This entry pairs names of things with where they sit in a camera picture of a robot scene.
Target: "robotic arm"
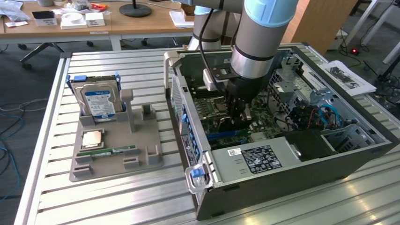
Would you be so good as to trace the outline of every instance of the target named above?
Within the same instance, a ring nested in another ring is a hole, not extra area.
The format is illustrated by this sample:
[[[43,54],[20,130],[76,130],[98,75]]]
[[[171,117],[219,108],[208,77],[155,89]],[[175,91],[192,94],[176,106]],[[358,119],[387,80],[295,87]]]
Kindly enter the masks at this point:
[[[202,44],[203,49],[219,48],[223,33],[231,36],[232,27],[238,29],[230,66],[204,70],[208,90],[226,91],[232,124],[238,125],[246,120],[244,113],[260,92],[263,78],[270,71],[299,0],[179,0],[179,2],[196,5],[190,50],[194,50],[191,49],[194,42]]]

